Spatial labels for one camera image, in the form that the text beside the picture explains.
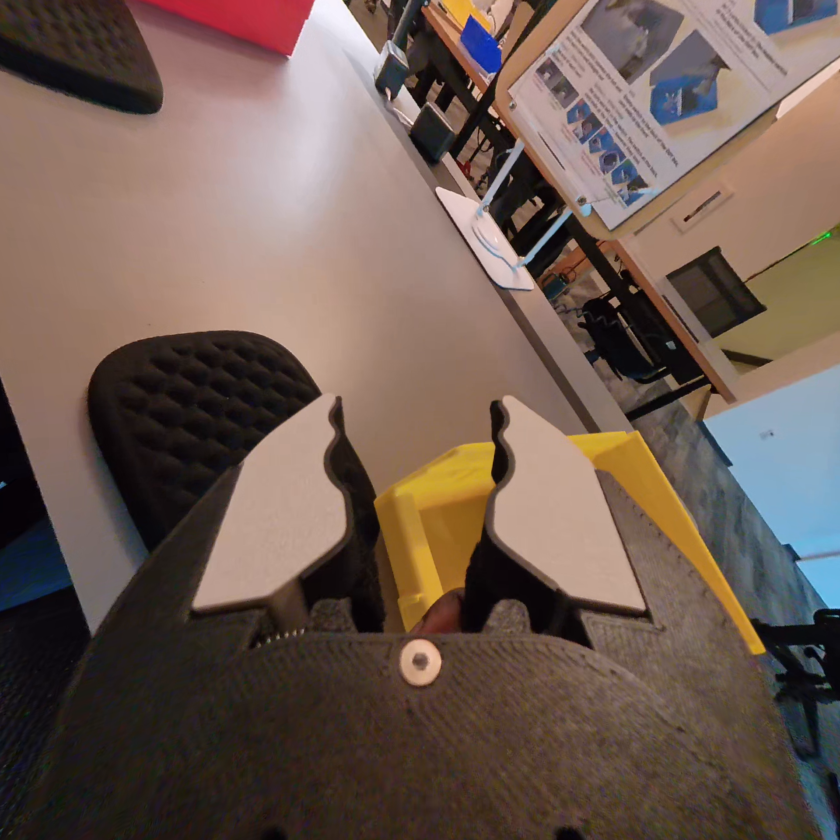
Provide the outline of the wooden-backed instruction board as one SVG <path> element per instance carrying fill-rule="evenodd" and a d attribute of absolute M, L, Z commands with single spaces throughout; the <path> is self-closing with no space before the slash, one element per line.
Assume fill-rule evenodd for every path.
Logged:
<path fill-rule="evenodd" d="M 593 235 L 637 231 L 838 61 L 834 1 L 556 2 L 495 105 Z"/>

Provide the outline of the blue plastic bin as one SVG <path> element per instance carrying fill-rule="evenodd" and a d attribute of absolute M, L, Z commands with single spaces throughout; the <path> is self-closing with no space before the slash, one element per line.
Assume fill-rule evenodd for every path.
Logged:
<path fill-rule="evenodd" d="M 501 48 L 493 34 L 474 15 L 467 17 L 459 37 L 466 53 L 486 74 L 496 74 L 502 65 Z"/>

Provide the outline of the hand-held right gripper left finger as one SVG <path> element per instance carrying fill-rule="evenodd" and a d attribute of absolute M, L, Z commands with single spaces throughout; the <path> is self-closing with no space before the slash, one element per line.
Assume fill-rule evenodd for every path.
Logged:
<path fill-rule="evenodd" d="M 321 395 L 244 459 L 192 601 L 196 614 L 309 614 L 312 578 L 350 543 L 350 498 L 329 462 L 340 397 Z"/>

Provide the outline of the long wooden table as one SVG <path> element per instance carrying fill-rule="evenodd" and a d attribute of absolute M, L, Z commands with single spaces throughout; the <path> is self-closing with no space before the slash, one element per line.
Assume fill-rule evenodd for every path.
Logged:
<path fill-rule="evenodd" d="M 534 121 L 526 116 L 519 116 L 520 105 L 511 93 L 516 82 L 525 76 L 526 72 L 541 58 L 552 42 L 562 35 L 572 19 L 583 8 L 584 2 L 556 2 L 549 12 L 538 12 L 531 17 L 525 27 L 523 36 L 512 50 L 503 68 L 496 74 L 487 92 L 479 101 L 475 118 L 479 119 L 489 107 L 493 107 L 497 115 L 507 125 L 516 137 L 516 141 L 525 138 L 526 142 L 536 145 L 534 138 L 538 134 Z M 701 370 L 701 376 L 687 385 L 682 385 L 677 391 L 665 397 L 646 403 L 631 413 L 631 418 L 641 417 L 651 413 L 660 406 L 668 405 L 681 396 L 709 384 L 710 389 L 717 393 L 724 403 L 732 405 L 737 401 L 735 387 L 739 374 L 732 363 L 711 339 L 706 338 L 701 331 L 698 320 L 689 310 L 682 298 L 663 278 L 652 279 L 642 267 L 641 258 L 631 254 L 629 245 L 618 239 L 614 243 L 607 243 L 612 247 L 625 267 L 633 274 L 633 278 L 640 292 L 655 306 L 661 318 L 668 324 L 680 343 L 690 354 L 693 361 Z M 607 282 L 611 280 L 612 267 L 610 262 L 600 255 L 589 252 L 586 257 L 590 260 L 601 278 Z"/>

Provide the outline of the red plastic bin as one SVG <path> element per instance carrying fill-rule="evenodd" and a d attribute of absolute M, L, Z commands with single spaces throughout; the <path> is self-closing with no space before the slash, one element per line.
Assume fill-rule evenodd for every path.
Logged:
<path fill-rule="evenodd" d="M 313 1 L 143 1 L 179 18 L 291 57 Z"/>

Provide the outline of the dark wall monitor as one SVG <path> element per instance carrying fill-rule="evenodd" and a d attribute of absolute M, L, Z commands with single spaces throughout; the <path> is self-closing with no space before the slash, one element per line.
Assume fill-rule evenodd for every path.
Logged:
<path fill-rule="evenodd" d="M 713 339 L 767 311 L 719 246 L 672 270 L 666 279 Z"/>

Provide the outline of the yellow plastic bin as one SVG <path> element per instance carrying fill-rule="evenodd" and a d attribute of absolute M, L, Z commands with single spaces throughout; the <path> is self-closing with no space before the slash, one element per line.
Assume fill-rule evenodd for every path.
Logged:
<path fill-rule="evenodd" d="M 695 565 L 751 654 L 763 655 L 765 646 L 642 435 L 583 434 L 570 441 L 595 468 L 613 476 Z M 495 485 L 490 473 L 495 452 L 492 443 L 450 449 L 374 502 L 406 631 L 440 596 L 465 582 Z"/>

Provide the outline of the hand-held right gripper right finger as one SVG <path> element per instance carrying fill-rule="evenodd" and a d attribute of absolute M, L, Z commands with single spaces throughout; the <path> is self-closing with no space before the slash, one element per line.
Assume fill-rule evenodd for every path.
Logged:
<path fill-rule="evenodd" d="M 647 604 L 593 463 L 516 397 L 490 406 L 493 488 L 484 535 L 540 592 L 643 615 Z"/>

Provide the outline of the person's right hand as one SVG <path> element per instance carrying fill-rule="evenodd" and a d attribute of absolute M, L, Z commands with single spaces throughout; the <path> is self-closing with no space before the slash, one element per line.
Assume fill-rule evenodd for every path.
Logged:
<path fill-rule="evenodd" d="M 411 630 L 414 636 L 459 634 L 463 630 L 462 612 L 465 589 L 444 593 L 425 612 Z"/>

